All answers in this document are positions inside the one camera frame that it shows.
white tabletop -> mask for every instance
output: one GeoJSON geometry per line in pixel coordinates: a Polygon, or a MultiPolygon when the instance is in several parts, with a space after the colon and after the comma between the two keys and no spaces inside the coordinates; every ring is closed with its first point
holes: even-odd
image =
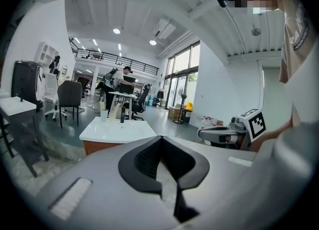
{"type": "Polygon", "coordinates": [[[8,116],[12,116],[15,114],[35,110],[36,105],[26,100],[23,100],[23,102],[20,102],[20,97],[9,97],[9,98],[0,99],[0,108],[8,116]]]}
{"type": "Polygon", "coordinates": [[[134,94],[124,94],[124,93],[120,93],[120,92],[109,92],[109,94],[114,94],[114,95],[118,95],[118,96],[124,96],[124,97],[130,97],[133,99],[136,99],[137,96],[134,94]]]}
{"type": "Polygon", "coordinates": [[[0,99],[11,97],[10,94],[4,89],[0,89],[0,99]]]}
{"type": "Polygon", "coordinates": [[[129,143],[149,137],[155,137],[156,133],[146,121],[119,119],[101,122],[100,117],[95,117],[92,122],[80,134],[80,140],[105,142],[105,143],[129,143]]]}

man wearing black cap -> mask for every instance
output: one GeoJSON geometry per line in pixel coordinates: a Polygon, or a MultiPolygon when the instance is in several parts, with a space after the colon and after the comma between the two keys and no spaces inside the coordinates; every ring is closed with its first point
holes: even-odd
{"type": "Polygon", "coordinates": [[[123,74],[128,75],[129,73],[131,73],[131,68],[129,66],[126,66],[123,68],[123,70],[116,71],[116,73],[112,76],[112,80],[105,83],[106,87],[104,87],[104,90],[106,97],[106,109],[109,110],[109,112],[114,97],[114,95],[110,94],[109,92],[113,92],[115,88],[120,84],[131,85],[132,87],[135,87],[135,82],[125,81],[123,78],[123,74]]]}
{"type": "MultiPolygon", "coordinates": [[[[300,0],[218,0],[221,7],[256,7],[263,11],[279,9],[285,14],[284,43],[279,80],[286,83],[298,70],[310,53],[316,30],[300,0]]],[[[299,115],[293,105],[291,119],[278,130],[262,135],[251,145],[258,151],[262,143],[277,138],[283,131],[300,124],[299,115]]]]}

balcony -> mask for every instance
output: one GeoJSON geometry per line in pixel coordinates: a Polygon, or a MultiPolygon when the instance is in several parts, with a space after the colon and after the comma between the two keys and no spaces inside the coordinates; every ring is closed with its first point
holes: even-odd
{"type": "Polygon", "coordinates": [[[70,45],[71,45],[71,49],[72,49],[74,57],[77,57],[77,58],[93,59],[96,61],[122,65],[123,67],[130,66],[132,70],[145,72],[155,76],[158,74],[159,69],[152,65],[144,64],[142,62],[139,62],[130,58],[120,57],[120,56],[113,55],[106,52],[80,49],[71,40],[70,40],[70,45]]]}

air conditioner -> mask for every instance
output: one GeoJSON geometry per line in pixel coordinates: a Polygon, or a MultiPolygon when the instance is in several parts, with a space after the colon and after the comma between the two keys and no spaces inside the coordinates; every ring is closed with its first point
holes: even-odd
{"type": "Polygon", "coordinates": [[[158,39],[167,39],[175,29],[176,27],[168,20],[161,18],[156,29],[153,31],[153,34],[158,39]]]}

black backpack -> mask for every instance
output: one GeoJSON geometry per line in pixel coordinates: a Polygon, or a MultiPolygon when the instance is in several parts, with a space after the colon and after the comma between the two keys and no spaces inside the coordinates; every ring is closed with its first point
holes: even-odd
{"type": "Polygon", "coordinates": [[[96,89],[102,89],[108,82],[113,82],[113,75],[118,71],[119,69],[112,69],[111,72],[107,73],[103,76],[102,80],[100,81],[99,85],[96,87],[96,89]]]}

